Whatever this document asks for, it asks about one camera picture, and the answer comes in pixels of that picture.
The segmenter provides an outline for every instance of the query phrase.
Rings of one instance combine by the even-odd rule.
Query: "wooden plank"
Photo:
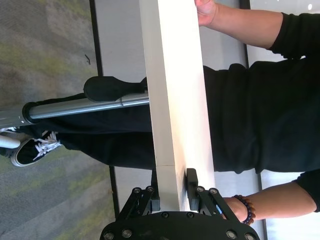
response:
[[[186,210],[184,176],[214,187],[214,166],[194,0],[140,0],[162,211]]]

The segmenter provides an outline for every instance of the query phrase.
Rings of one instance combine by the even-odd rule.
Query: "fingers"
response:
[[[212,0],[194,0],[194,3],[198,7],[198,6],[201,6],[201,5],[205,5],[210,1],[212,1]]]

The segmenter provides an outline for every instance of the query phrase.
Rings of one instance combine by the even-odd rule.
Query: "hand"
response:
[[[209,25],[217,12],[217,4],[214,0],[194,0],[197,12],[199,26]]]
[[[247,219],[248,210],[241,201],[234,197],[224,197],[224,200],[240,222]]]

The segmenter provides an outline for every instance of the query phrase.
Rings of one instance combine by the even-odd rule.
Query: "floor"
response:
[[[97,75],[89,1],[1,0],[0,108],[82,91]],[[114,220],[109,168],[63,147],[0,156],[0,240],[91,240]]]

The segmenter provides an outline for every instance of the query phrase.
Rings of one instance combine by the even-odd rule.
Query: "screw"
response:
[[[138,187],[136,187],[136,188],[133,189],[133,192],[134,192],[135,194],[138,194],[138,193],[141,192],[141,189],[138,188]]]
[[[152,186],[148,186],[148,187],[146,188],[146,190],[147,190],[148,192],[153,192],[153,191],[154,191],[154,188],[153,188]]]
[[[104,240],[112,240],[114,239],[115,235],[112,232],[107,232],[103,237]]]
[[[128,239],[132,236],[132,231],[129,229],[125,229],[122,231],[122,237],[124,237],[125,239]]]
[[[247,233],[246,235],[244,235],[246,240],[256,240],[256,238],[254,236],[252,236],[251,234]]]
[[[236,233],[235,233],[234,231],[229,230],[229,231],[227,231],[225,234],[226,234],[227,237],[230,238],[230,239],[236,239],[236,238],[237,238],[237,235],[236,235]]]
[[[164,211],[161,216],[165,219],[167,219],[169,217],[169,213],[167,213],[166,211]]]
[[[193,212],[188,212],[188,213],[186,214],[186,216],[187,216],[188,218],[190,218],[190,219],[193,219],[195,215],[194,215]]]
[[[198,192],[203,192],[205,189],[204,189],[202,186],[198,186],[198,187],[196,188],[196,190],[197,190]]]
[[[215,190],[215,189],[210,189],[210,193],[212,193],[212,194],[216,194],[218,191],[217,190]]]

